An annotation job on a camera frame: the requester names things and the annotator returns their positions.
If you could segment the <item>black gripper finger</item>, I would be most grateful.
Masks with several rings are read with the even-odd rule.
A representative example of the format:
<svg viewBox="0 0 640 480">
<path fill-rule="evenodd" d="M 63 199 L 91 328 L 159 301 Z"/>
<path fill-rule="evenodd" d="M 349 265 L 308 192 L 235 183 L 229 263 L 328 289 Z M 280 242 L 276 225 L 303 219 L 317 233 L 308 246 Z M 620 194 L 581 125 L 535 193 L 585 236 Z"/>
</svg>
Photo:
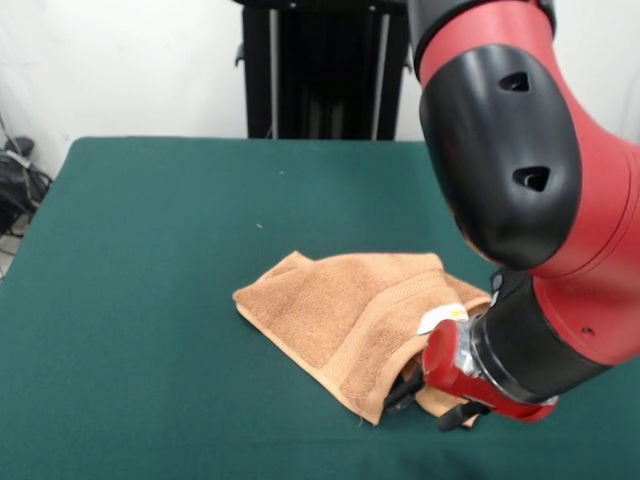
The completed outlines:
<svg viewBox="0 0 640 480">
<path fill-rule="evenodd" d="M 384 400 L 386 413 L 393 413 L 407 408 L 415 402 L 416 394 L 425 386 L 422 377 L 398 381 Z"/>
<path fill-rule="evenodd" d="M 480 402 L 459 404 L 437 419 L 437 428 L 442 433 L 450 432 L 462 427 L 468 420 L 487 414 L 488 407 Z"/>
</svg>

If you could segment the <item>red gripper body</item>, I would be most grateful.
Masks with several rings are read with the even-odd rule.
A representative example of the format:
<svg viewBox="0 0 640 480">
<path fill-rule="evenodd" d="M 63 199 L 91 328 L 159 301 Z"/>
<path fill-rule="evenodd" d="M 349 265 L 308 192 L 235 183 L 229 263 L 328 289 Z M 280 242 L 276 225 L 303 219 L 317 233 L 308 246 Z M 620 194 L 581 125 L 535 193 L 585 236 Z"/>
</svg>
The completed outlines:
<svg viewBox="0 0 640 480">
<path fill-rule="evenodd" d="M 480 402 L 488 407 L 488 414 L 524 423 L 548 416 L 557 404 L 555 398 L 542 404 L 517 403 L 491 383 L 475 357 L 473 326 L 472 321 L 445 320 L 431 332 L 421 360 L 426 385 L 459 397 L 463 403 Z"/>
</svg>

